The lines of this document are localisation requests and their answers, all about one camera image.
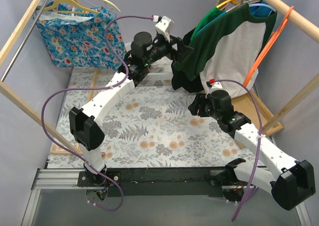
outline floral mat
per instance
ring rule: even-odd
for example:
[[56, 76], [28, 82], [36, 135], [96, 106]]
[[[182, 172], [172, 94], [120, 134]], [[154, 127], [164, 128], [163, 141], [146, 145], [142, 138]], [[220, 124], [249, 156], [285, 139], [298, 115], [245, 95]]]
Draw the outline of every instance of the floral mat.
[[[70, 87], [89, 87], [93, 74], [94, 68], [75, 67]], [[105, 86], [113, 74], [100, 70], [97, 86]], [[56, 129], [74, 145], [68, 112], [73, 106], [81, 108], [88, 93], [68, 92], [60, 113]], [[224, 166], [238, 157], [253, 163], [252, 152], [239, 149], [214, 119], [190, 114], [187, 107], [194, 97], [184, 89], [174, 91], [170, 81], [142, 81], [104, 119], [101, 151], [107, 167]], [[47, 167], [82, 168], [83, 163], [69, 154], [50, 154]]]

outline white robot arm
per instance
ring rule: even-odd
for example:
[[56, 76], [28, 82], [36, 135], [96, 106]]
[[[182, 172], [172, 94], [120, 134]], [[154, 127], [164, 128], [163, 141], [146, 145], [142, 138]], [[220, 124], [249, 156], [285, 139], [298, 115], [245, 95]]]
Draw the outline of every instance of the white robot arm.
[[[104, 117], [125, 94], [143, 80], [149, 73], [151, 63], [163, 56], [182, 62], [192, 52], [180, 38], [169, 35], [172, 27], [169, 18], [155, 16], [154, 20], [158, 21], [156, 38], [152, 41], [147, 32], [136, 34], [131, 50], [124, 59], [129, 67], [128, 78], [117, 87], [100, 92], [81, 109], [73, 108], [69, 113], [71, 133], [80, 143], [84, 158], [103, 174], [107, 171], [100, 150], [105, 137], [101, 130]], [[125, 75], [122, 65], [107, 86], [118, 83]], [[256, 154], [259, 137], [257, 128], [242, 113], [234, 111], [231, 99], [220, 83], [214, 83], [207, 94], [197, 94], [188, 109], [192, 115], [213, 117], [224, 132]], [[290, 210], [315, 193], [314, 169], [307, 161], [298, 162], [265, 137], [261, 139], [259, 159], [268, 170], [257, 168], [252, 184], [272, 194], [282, 208]], [[93, 184], [103, 183], [103, 177], [87, 165], [84, 167], [87, 178]], [[224, 175], [232, 183], [248, 182], [252, 169], [253, 166], [245, 160], [236, 159], [226, 165]]]
[[[245, 115], [234, 111], [219, 82], [211, 85], [207, 94], [197, 94], [188, 109], [192, 115], [213, 117], [224, 132], [256, 154], [258, 129]], [[259, 160], [268, 169], [257, 168], [252, 184], [270, 193], [282, 208], [291, 210], [316, 192], [313, 166], [287, 155], [266, 137], [261, 137]], [[228, 163], [220, 177], [232, 183], [248, 182], [252, 169], [252, 164], [239, 158]]]
[[[84, 158], [98, 171], [106, 172], [106, 166], [101, 156], [100, 145], [104, 140], [101, 123], [110, 109], [129, 91], [134, 89], [149, 73], [150, 65], [167, 56], [169, 59], [182, 62], [193, 49], [185, 46], [181, 38], [171, 36], [169, 32], [173, 21], [166, 17], [153, 16], [157, 35], [152, 41], [152, 36], [147, 32], [137, 33], [131, 43], [131, 50], [125, 55], [124, 61], [128, 66], [128, 77], [116, 87], [112, 85], [125, 78], [124, 65], [118, 68], [107, 86], [109, 90], [100, 92], [94, 99], [85, 104], [81, 109], [72, 108], [69, 113], [70, 130], [75, 140], [80, 143]], [[99, 185], [104, 179], [94, 170], [84, 165], [92, 182]]]

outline black metal base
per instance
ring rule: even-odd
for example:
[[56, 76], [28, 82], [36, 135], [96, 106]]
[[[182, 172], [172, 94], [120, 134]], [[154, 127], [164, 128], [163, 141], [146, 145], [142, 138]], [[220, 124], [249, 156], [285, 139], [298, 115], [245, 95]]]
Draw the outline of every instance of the black metal base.
[[[220, 172], [224, 167], [199, 168], [132, 168], [108, 169], [106, 175], [121, 185], [126, 196], [208, 195], [223, 197], [221, 185], [213, 186], [209, 172]], [[79, 187], [95, 187], [80, 172]], [[110, 185], [108, 197], [120, 196], [119, 190]]]

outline green and white shirt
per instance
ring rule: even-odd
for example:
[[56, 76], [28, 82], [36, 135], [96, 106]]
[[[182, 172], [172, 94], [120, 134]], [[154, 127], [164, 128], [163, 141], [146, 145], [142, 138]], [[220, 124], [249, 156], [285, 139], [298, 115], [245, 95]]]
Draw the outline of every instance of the green and white shirt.
[[[277, 13], [254, 17], [248, 4], [225, 13], [197, 33], [189, 44], [194, 51], [183, 63], [175, 62], [173, 67], [183, 71], [191, 81], [200, 75], [206, 92], [206, 82], [210, 79], [231, 79], [243, 83], [270, 37], [276, 17]], [[247, 86], [249, 89], [257, 74], [258, 70]], [[234, 83], [221, 84], [232, 98], [246, 93]]]

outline orange hanger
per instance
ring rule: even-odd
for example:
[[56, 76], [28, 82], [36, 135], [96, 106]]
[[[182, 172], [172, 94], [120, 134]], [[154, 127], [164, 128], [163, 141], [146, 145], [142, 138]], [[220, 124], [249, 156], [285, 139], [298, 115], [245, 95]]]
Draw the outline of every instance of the orange hanger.
[[286, 27], [286, 25], [288, 24], [288, 16], [291, 13], [291, 11], [293, 10], [293, 6], [290, 7], [290, 9], [288, 10], [288, 12], [286, 13], [283, 21], [281, 22], [281, 24], [279, 25], [279, 27], [277, 28], [277, 30], [275, 32], [272, 33], [271, 38], [269, 39], [269, 41], [267, 42], [266, 46], [264, 47], [264, 49], [261, 51], [261, 53], [259, 54], [259, 56], [257, 57], [255, 63], [253, 64], [252, 68], [250, 69], [249, 73], [247, 74], [247, 77], [244, 81], [244, 86], [246, 87], [251, 79], [251, 77], [253, 76], [254, 72], [256, 71], [256, 69], [258, 68], [258, 66], [260, 65], [261, 61], [264, 59], [264, 57], [266, 56], [266, 54], [268, 53], [268, 51], [270, 50], [270, 48], [274, 45], [274, 43], [276, 42], [277, 38], [279, 37], [279, 35], [281, 34], [281, 32], [284, 30], [284, 28]]

